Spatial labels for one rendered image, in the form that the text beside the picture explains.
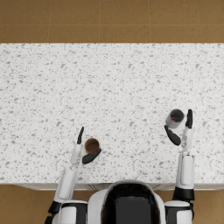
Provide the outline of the grey cup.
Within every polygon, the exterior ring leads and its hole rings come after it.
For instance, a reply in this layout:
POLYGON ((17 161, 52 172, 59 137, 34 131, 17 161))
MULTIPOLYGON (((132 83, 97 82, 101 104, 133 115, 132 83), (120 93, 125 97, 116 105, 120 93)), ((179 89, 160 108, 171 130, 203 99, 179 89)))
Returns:
POLYGON ((180 109, 174 109, 165 119, 165 124, 170 129, 176 129, 184 119, 184 113, 180 109))

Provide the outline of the robot body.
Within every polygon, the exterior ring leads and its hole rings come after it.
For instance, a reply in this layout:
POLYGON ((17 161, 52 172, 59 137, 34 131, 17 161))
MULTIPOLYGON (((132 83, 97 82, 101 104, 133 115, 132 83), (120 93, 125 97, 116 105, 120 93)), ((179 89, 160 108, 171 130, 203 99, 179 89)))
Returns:
POLYGON ((117 181, 90 197, 87 224, 166 224, 165 205, 144 182, 117 181))

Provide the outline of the brown cup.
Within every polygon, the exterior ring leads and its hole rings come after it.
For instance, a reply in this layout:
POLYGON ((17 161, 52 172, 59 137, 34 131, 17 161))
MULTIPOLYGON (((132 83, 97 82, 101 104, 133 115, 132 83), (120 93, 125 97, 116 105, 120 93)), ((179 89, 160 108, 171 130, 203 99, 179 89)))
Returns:
POLYGON ((91 154, 100 149, 100 143, 95 138, 89 138, 84 144, 87 154, 91 154))

